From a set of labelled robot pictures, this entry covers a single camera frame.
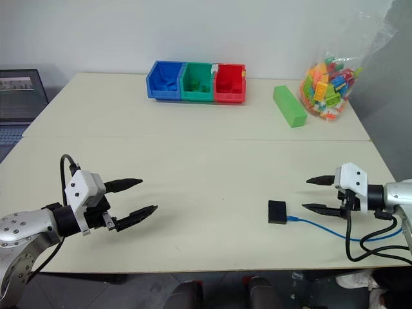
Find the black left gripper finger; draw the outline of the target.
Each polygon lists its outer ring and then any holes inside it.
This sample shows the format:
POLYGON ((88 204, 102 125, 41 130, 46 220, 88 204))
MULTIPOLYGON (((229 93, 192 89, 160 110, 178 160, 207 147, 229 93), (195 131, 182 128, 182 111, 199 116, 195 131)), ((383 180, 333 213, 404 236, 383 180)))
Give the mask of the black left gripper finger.
POLYGON ((122 230, 128 229, 129 227, 132 227, 133 225, 140 223, 141 221, 145 220, 150 215, 152 215, 152 213, 156 211, 157 209, 158 209, 157 205, 150 205, 150 206, 138 209, 137 211, 131 212, 125 218, 114 220, 116 231, 120 232, 122 230))
POLYGON ((143 182, 142 179, 124 178, 124 179, 106 182, 104 183, 104 187, 106 188, 106 193, 117 193, 117 192, 128 190, 142 182, 143 182))

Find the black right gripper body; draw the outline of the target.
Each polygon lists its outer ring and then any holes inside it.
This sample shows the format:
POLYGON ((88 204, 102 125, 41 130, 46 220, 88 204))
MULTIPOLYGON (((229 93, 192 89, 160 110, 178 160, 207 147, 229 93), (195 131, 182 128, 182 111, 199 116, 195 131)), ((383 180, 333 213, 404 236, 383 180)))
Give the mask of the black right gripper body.
POLYGON ((360 201, 352 190, 344 189, 343 191, 338 191, 337 198, 341 201, 340 209, 351 211, 361 210, 360 201))

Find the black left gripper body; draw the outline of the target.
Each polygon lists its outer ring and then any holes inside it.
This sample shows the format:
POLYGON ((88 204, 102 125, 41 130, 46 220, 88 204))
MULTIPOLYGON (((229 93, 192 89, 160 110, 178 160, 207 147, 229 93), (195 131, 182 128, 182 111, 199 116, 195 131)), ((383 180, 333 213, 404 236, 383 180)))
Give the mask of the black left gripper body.
POLYGON ((116 227, 116 218, 111 217, 108 213, 111 206, 103 196, 94 207, 87 207, 84 212, 84 217, 89 229, 98 229, 106 227, 108 230, 113 230, 116 227))

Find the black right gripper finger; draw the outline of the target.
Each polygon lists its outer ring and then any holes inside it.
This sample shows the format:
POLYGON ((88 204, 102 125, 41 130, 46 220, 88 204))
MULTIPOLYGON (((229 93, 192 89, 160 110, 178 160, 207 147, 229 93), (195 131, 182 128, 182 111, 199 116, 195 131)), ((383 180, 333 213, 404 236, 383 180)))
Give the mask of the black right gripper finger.
POLYGON ((305 209, 309 211, 316 212, 324 216, 333 216, 333 217, 344 217, 344 210, 340 208, 330 208, 323 204, 318 203, 306 203, 302 204, 305 209))
POLYGON ((331 186, 334 184, 335 176, 334 175, 322 175, 310 178, 306 183, 322 186, 331 186))

